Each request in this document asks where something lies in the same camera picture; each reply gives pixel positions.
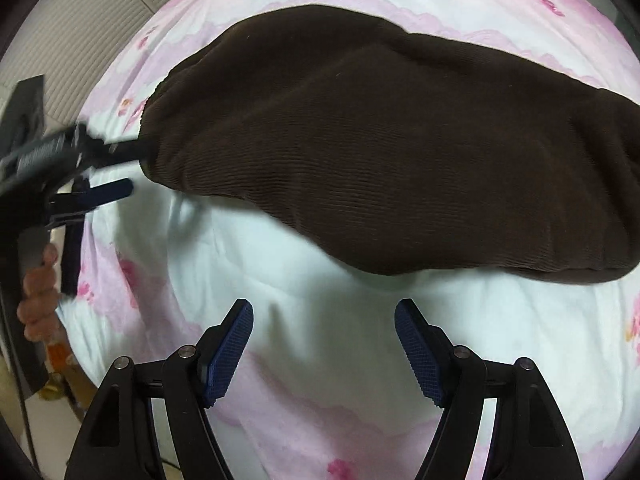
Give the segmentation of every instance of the blue gripper pad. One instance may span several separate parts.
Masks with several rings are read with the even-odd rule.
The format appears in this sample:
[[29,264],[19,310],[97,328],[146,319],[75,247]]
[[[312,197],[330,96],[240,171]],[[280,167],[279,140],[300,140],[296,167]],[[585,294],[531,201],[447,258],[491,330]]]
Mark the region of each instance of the blue gripper pad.
[[224,397],[242,352],[254,328],[254,308],[247,300],[236,300],[218,326],[207,329],[198,343],[198,376],[204,384],[206,408]]
[[402,300],[394,316],[396,333],[420,389],[436,406],[448,405],[453,393],[453,345],[439,327],[430,326],[413,300]]
[[132,193],[133,181],[130,178],[121,178],[115,182],[92,187],[87,191],[77,193],[76,196],[80,205],[84,205],[87,208],[96,208],[131,196]]

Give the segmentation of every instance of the brown cloth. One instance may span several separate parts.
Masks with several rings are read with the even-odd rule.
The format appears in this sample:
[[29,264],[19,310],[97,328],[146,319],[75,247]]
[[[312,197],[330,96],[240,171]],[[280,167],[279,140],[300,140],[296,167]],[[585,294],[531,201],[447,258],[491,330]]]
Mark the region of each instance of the brown cloth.
[[640,260],[640,107],[323,6],[244,20],[146,104],[153,181],[249,200],[358,269],[600,282]]

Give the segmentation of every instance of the bed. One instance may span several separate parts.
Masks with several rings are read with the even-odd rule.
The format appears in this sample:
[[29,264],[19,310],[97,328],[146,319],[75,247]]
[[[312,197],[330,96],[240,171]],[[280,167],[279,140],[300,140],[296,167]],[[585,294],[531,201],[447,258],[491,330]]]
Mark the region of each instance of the bed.
[[[178,62],[247,16],[311,3],[499,48],[640,104],[637,57],[584,0],[170,0],[79,115],[109,140],[135,137],[146,99]],[[163,359],[219,323],[236,298],[249,299],[254,334],[228,395],[209,410],[236,478],[414,477],[440,412],[421,395],[394,332],[405,297],[483,358],[536,361],[585,478],[606,478],[640,427],[639,269],[589,286],[487,269],[375,276],[247,203],[177,194],[135,164],[91,181],[123,177],[136,193],[86,218],[78,295],[60,318],[99,383],[119,355]],[[175,463],[161,403],[155,411],[162,455]],[[468,478],[482,476],[492,415],[485,410]]]

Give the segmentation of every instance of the hand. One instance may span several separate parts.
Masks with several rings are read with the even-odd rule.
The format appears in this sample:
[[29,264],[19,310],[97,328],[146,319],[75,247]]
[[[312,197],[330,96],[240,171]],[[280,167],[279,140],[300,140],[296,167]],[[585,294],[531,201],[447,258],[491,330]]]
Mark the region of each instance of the hand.
[[22,282],[25,299],[18,306],[18,319],[24,323],[24,336],[29,341],[47,341],[59,333],[62,324],[56,315],[60,293],[56,290],[58,260],[55,245],[48,244],[42,254],[43,265],[27,272]]

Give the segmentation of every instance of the black tool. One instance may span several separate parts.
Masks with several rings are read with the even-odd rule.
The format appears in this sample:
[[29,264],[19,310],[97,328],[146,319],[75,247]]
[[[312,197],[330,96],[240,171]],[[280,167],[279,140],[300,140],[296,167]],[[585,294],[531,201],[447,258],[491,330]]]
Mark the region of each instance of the black tool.
[[396,332],[423,394],[444,412],[416,480],[464,480],[485,399],[498,399],[482,480],[582,480],[574,443],[529,358],[484,361],[453,346],[412,300],[396,307]]
[[43,137],[44,78],[16,86],[0,121],[0,338],[18,385],[31,457],[37,468],[25,399],[46,384],[41,344],[28,342],[16,311],[22,277],[40,265],[49,230],[84,220],[96,207],[129,196],[123,179],[81,192],[59,194],[61,186],[89,168],[104,168],[146,158],[138,140],[106,144],[79,123]]
[[119,357],[100,385],[76,439],[65,480],[164,480],[151,399],[164,399],[184,480],[233,480],[205,407],[223,397],[254,326],[247,300],[196,346],[165,361]]

